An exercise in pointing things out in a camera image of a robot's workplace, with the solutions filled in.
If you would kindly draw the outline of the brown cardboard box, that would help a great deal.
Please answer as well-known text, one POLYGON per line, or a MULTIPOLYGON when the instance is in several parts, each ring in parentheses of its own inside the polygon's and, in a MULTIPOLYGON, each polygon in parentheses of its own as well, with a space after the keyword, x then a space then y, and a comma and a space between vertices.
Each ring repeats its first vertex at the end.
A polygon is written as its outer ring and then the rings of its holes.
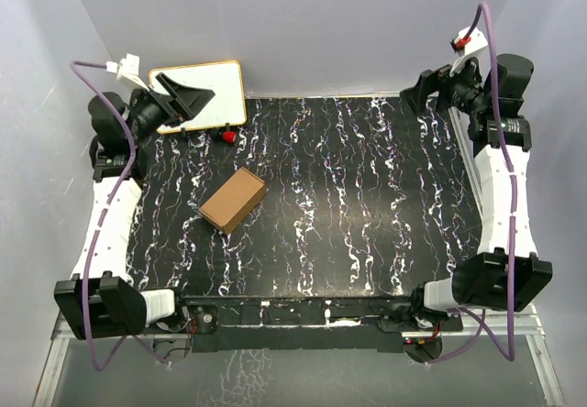
POLYGON ((200 207, 200 214, 215 229, 228 235, 265 194, 265 181, 246 168, 240 168, 200 207))

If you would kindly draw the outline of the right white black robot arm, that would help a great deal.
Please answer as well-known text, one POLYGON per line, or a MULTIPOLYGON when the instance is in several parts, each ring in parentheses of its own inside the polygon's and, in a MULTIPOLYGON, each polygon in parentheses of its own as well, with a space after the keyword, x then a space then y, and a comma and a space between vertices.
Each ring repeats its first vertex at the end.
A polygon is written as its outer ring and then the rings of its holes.
POLYGON ((523 94, 534 72, 531 60, 516 54, 497 59, 500 118, 493 116, 492 84, 482 78, 478 60, 468 59, 456 72, 445 65, 423 71, 401 97, 417 115, 426 99, 437 94, 437 108, 457 108, 470 118, 468 135, 480 176, 482 236, 475 256, 454 269, 451 278, 434 280, 413 291, 410 323, 427 331, 442 313, 460 307, 495 311, 524 310, 549 284, 550 262, 540 259, 533 240, 526 195, 526 168, 532 137, 519 114, 523 94))

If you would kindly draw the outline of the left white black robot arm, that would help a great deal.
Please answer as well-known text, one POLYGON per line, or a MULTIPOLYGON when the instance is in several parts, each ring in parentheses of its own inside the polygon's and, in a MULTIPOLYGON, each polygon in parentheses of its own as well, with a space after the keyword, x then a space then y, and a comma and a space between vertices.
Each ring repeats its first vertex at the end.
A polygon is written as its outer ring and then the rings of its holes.
POLYGON ((93 210, 82 253, 68 280, 54 288, 54 299, 74 336, 135 336, 159 322, 171 333, 189 322, 189 310, 166 288, 138 291, 127 274, 127 246, 142 183, 148 171, 144 141, 162 126, 194 119, 214 98, 211 89, 157 75, 162 91, 146 86, 128 102, 117 93, 95 95, 88 104, 95 136, 90 147, 93 210))

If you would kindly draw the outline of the red black stamp toy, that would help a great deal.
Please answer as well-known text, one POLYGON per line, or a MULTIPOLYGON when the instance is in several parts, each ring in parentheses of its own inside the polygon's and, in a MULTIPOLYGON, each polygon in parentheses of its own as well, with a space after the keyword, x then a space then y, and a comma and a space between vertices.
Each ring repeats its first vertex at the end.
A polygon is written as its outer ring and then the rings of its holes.
POLYGON ((231 128, 230 124, 226 124, 224 127, 217 130, 215 139, 217 141, 225 142, 228 145, 233 145, 237 140, 237 136, 237 132, 231 128))

